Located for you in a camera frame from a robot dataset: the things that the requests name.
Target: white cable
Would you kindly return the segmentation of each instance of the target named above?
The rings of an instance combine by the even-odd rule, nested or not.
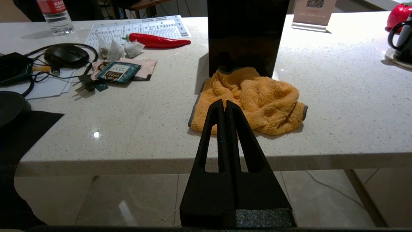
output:
[[[165,223],[176,212],[176,210],[178,210],[179,208],[180,208],[180,206],[175,208],[175,210],[173,210],[173,212],[171,214],[169,214],[169,216],[167,216],[166,218],[159,218],[157,221],[158,222],[162,221],[159,226],[163,225],[163,223]]]
[[[308,171],[305,171],[305,172],[308,173],[309,176],[310,176],[316,183],[321,184],[321,185],[323,185],[323,186],[325,186],[325,187],[328,187],[328,188],[330,188],[330,189],[333,189],[333,190],[337,191],[338,193],[342,194],[344,197],[348,198],[349,200],[355,202],[355,203],[358,204],[360,207],[362,207],[363,209],[365,209],[365,207],[364,207],[361,203],[359,203],[357,200],[351,198],[350,196],[348,196],[348,195],[346,195],[345,193],[343,193],[343,192],[335,189],[335,188],[332,187],[332,186],[329,186],[329,185],[327,185],[327,184],[324,184],[324,183],[318,181],[317,179],[315,179],[315,177],[312,176],[312,174],[310,174],[310,172],[308,172]]]

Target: black mat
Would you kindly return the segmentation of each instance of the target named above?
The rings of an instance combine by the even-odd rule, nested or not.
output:
[[[26,230],[45,225],[14,188],[14,174],[24,154],[63,116],[32,111],[19,129],[0,131],[0,229]]]

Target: orange towel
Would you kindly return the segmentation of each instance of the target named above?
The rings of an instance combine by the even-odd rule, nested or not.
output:
[[[283,81],[261,77],[251,67],[232,70],[221,68],[205,81],[189,127],[202,131],[210,104],[230,100],[242,108],[252,130],[268,135],[281,135],[300,126],[306,117],[307,106],[298,102],[299,91]],[[216,134],[216,125],[212,133]]]

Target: water bottle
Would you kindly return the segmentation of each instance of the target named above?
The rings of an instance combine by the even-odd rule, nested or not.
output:
[[[69,34],[73,31],[72,19],[63,0],[37,0],[37,4],[55,35]]]

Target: qr code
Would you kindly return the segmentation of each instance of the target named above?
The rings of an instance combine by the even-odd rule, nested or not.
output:
[[[308,0],[306,7],[322,8],[325,0]]]

